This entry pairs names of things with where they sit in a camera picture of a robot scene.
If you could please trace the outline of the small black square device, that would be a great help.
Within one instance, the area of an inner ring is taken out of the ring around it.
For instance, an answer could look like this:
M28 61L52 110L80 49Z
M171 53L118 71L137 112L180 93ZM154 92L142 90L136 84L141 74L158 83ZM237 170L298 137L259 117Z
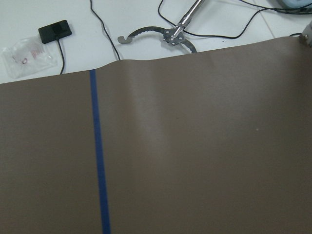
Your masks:
M38 31L43 44L68 37L72 34L67 20L61 20L59 22L41 27Z

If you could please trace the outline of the brown paper table mat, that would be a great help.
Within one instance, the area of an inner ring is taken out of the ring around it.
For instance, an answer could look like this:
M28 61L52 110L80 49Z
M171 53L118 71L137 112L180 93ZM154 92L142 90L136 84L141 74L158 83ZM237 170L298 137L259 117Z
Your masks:
M309 234L299 38L0 87L3 234Z

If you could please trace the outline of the pink green stick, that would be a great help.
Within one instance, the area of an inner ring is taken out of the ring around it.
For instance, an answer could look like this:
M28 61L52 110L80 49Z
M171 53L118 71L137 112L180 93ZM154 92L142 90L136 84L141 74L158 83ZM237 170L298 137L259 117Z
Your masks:
M196 14L198 9L204 2L204 0L196 0L174 28L166 29L158 26L142 27L130 33L126 38L124 36L120 36L117 38L117 40L120 44L128 44L131 43L133 41L133 38L138 36L139 34L145 32L157 32L162 34L163 41L170 44L171 46L183 44L191 51L191 53L196 53L197 50L195 46L184 37L183 31L189 25L193 16Z

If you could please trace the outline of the clear plastic bag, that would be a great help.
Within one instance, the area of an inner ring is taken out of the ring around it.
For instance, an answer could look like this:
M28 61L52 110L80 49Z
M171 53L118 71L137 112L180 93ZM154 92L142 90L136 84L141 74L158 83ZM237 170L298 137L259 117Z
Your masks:
M57 60L50 54L39 36L21 39L0 50L0 56L10 78L19 79L55 67Z

